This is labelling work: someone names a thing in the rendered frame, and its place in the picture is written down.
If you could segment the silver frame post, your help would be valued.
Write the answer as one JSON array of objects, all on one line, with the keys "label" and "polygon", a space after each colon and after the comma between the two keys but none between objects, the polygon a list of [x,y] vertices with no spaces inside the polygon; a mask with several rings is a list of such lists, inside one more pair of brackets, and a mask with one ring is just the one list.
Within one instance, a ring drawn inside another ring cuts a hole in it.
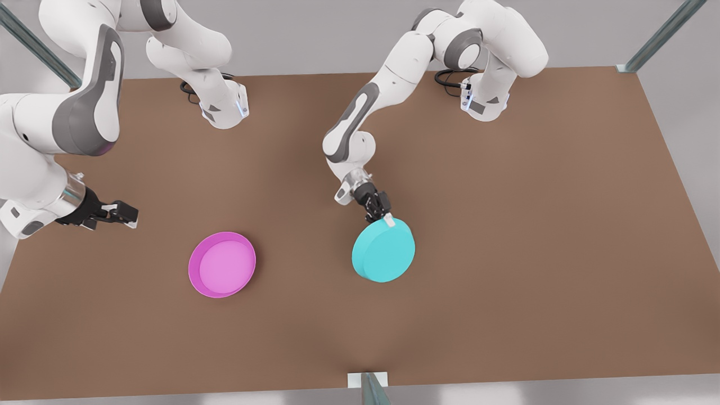
[{"label": "silver frame post", "polygon": [[630,57],[625,64],[615,65],[615,71],[618,73],[637,73],[707,1],[684,0],[658,31],[638,49],[637,53]]},{"label": "silver frame post", "polygon": [[362,405],[392,405],[386,394],[388,372],[356,372],[347,374],[349,389],[360,389]]},{"label": "silver frame post", "polygon": [[70,90],[79,89],[82,85],[80,77],[2,3],[0,3],[0,25],[67,84]]}]

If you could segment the pink plate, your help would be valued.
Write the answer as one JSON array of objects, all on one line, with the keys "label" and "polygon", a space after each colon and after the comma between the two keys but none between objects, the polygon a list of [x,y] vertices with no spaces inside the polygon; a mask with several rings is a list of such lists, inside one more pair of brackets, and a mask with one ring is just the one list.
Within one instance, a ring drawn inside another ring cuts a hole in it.
[{"label": "pink plate", "polygon": [[257,255],[249,239],[234,232],[218,232],[204,238],[188,260],[188,279],[201,295],[226,298],[252,279]]}]

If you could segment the blue plate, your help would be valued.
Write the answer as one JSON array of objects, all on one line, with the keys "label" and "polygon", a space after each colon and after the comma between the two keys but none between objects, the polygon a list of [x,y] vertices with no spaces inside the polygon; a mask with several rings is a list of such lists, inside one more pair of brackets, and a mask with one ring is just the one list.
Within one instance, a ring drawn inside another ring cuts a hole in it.
[{"label": "blue plate", "polygon": [[399,218],[393,225],[381,219],[360,233],[352,249],[355,273],[378,283],[398,279],[411,266],[416,242],[411,228]]}]

